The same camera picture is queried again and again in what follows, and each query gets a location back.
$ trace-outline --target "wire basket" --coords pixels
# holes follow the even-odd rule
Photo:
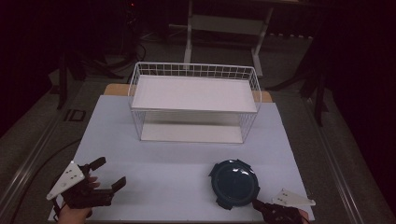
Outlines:
[[[139,94],[141,95],[142,93],[139,93],[142,91],[142,89],[145,89],[141,87],[143,85],[143,82],[139,85],[140,80],[144,77],[145,79],[147,78],[161,78],[161,82],[163,82],[163,85],[168,85],[169,81],[177,80],[177,81],[183,81],[182,83],[206,83],[204,86],[214,86],[215,88],[212,90],[205,90],[205,91],[212,91],[210,93],[206,94],[212,94],[213,97],[207,97],[206,99],[208,102],[213,100],[212,98],[219,98],[220,96],[218,95],[218,91],[223,88],[224,86],[227,85],[240,85],[239,83],[244,84],[248,88],[248,94],[245,94],[246,101],[251,102],[251,106],[254,108],[250,109],[249,111],[239,111],[238,109],[218,109],[218,108],[209,108],[209,109],[202,109],[200,107],[189,107],[189,104],[182,104],[182,100],[177,100],[175,99],[176,103],[179,105],[172,107],[171,105],[165,106],[165,107],[139,107],[136,106],[134,102],[136,102],[135,97],[137,97]],[[180,85],[177,84],[177,86],[170,88],[164,93],[169,93],[169,91],[180,91],[183,90],[182,88],[187,88],[185,85]],[[223,94],[224,100],[221,100],[221,102],[225,102],[227,106],[232,106],[234,104],[237,104],[236,102],[233,101],[233,99],[229,99],[228,95],[233,95],[237,94],[235,92],[235,89],[229,89],[226,91],[227,95]],[[190,91],[183,91],[181,94],[190,94]],[[145,122],[148,120],[148,116],[150,115],[152,119],[152,114],[155,114],[155,118],[161,118],[163,119],[164,117],[169,117],[173,116],[175,118],[181,118],[183,119],[183,122],[187,122],[189,118],[193,120],[194,123],[197,121],[195,118],[199,115],[202,118],[211,118],[210,120],[216,119],[222,119],[230,116],[237,117],[237,124],[239,128],[239,134],[240,134],[240,139],[236,140],[235,143],[243,143],[245,142],[248,132],[251,128],[251,125],[253,124],[254,119],[256,118],[256,115],[260,109],[260,105],[262,102],[262,93],[259,85],[259,81],[257,79],[256,72],[253,67],[251,66],[235,66],[235,65],[223,65],[223,64],[203,64],[203,63],[137,63],[134,68],[134,73],[131,79],[130,83],[130,88],[129,88],[129,93],[128,93],[130,100],[129,100],[129,105],[131,108],[131,112],[134,118],[134,124],[138,133],[138,136],[141,140],[148,140],[143,137],[144,135],[144,128],[145,128]],[[157,139],[159,141],[167,141],[166,139]],[[176,141],[187,141],[187,142],[218,142],[213,139],[208,139],[208,140],[183,140],[183,139],[176,139]],[[220,140],[219,142],[228,142],[228,140]]]

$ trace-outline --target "floor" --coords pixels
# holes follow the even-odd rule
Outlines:
[[[168,42],[158,41],[155,34],[147,33],[138,47],[140,57],[146,54],[147,62],[181,63],[184,33],[178,32]],[[252,65],[250,50],[244,45],[214,48],[203,37],[194,41],[193,63]],[[292,77],[310,42],[298,37],[267,36],[260,53],[262,88]],[[126,82],[132,70],[131,64],[115,71],[123,79],[94,73],[84,81],[69,78],[68,100],[62,110],[56,109],[58,95],[45,94],[0,139],[0,182],[4,183],[0,187],[4,192],[0,202],[1,223],[11,219],[13,223],[47,221],[51,203],[45,197],[51,182],[73,160],[98,97],[107,84]],[[319,127],[312,116],[312,100],[301,98],[298,93],[301,84],[270,93],[279,109],[307,195],[317,202],[313,206],[316,220],[311,223],[396,223],[332,100],[332,93],[326,90],[324,102],[328,111],[323,112],[323,127]],[[85,113],[85,117],[70,119],[73,111]]]

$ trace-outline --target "container lid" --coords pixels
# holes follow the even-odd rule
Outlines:
[[[257,198],[260,191],[257,176],[249,165],[240,160],[216,164],[209,176],[218,196],[216,202],[224,209],[247,205]]]

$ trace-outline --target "white table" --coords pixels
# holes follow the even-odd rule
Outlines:
[[[91,221],[262,222],[249,204],[231,211],[216,204],[208,176],[216,163],[239,159],[259,179],[258,199],[271,202],[283,188],[306,196],[285,129],[274,103],[262,104],[245,144],[191,144],[138,140],[127,96],[100,97],[74,161],[106,157],[94,171],[101,188],[122,176],[127,184],[109,207],[96,207]],[[309,206],[301,207],[314,215]]]

